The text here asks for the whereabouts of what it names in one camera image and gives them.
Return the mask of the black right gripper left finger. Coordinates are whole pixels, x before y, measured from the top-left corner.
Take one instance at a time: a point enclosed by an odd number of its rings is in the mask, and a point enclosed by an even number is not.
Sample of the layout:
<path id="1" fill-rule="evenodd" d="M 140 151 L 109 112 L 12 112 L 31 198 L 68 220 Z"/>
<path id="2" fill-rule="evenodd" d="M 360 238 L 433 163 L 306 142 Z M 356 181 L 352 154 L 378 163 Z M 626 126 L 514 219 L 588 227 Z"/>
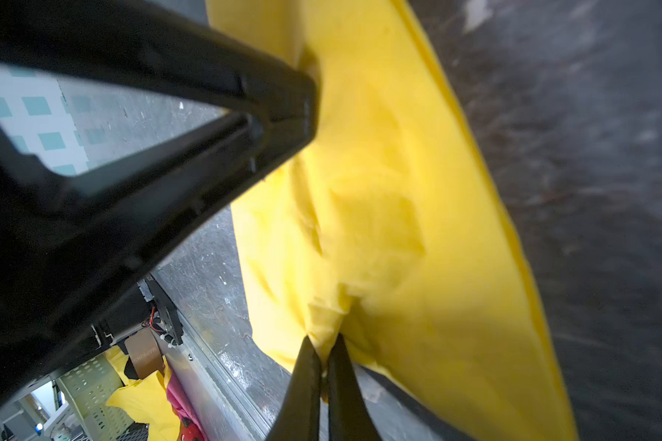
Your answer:
<path id="1" fill-rule="evenodd" d="M 318 441 L 322 372 L 321 360 L 307 336 L 266 441 Z"/>

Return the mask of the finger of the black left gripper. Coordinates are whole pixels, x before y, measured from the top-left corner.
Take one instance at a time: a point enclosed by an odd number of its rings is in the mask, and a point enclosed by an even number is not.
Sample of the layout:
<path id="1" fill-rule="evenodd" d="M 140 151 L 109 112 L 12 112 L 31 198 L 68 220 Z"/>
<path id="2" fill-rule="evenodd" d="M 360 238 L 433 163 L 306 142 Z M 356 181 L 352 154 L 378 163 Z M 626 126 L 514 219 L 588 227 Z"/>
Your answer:
<path id="1" fill-rule="evenodd" d="M 147 1 L 0 1 L 0 62 L 206 103 L 224 117 L 60 176 L 0 128 L 0 407 L 108 305 L 300 152 L 314 79 Z"/>

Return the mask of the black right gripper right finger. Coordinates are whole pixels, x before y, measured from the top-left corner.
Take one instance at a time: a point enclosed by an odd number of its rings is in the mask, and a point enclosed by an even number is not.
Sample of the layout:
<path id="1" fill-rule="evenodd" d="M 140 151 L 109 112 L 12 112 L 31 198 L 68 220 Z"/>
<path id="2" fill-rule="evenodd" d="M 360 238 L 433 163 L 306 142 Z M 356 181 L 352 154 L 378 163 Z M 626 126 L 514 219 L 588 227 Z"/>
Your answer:
<path id="1" fill-rule="evenodd" d="M 329 439 L 381 441 L 360 391 L 345 339 L 339 334 L 327 366 Z"/>

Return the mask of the yellow paper napkin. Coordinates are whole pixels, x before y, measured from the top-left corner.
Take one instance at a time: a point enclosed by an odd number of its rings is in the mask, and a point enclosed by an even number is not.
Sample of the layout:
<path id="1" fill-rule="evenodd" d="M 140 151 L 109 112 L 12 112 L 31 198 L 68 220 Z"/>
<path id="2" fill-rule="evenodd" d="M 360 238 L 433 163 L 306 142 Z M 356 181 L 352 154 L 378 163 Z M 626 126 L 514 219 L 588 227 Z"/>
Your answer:
<path id="1" fill-rule="evenodd" d="M 314 141 L 232 205 L 252 337 L 305 338 L 478 440 L 577 428 L 520 239 L 405 1 L 210 1 L 210 25 L 313 75 Z"/>

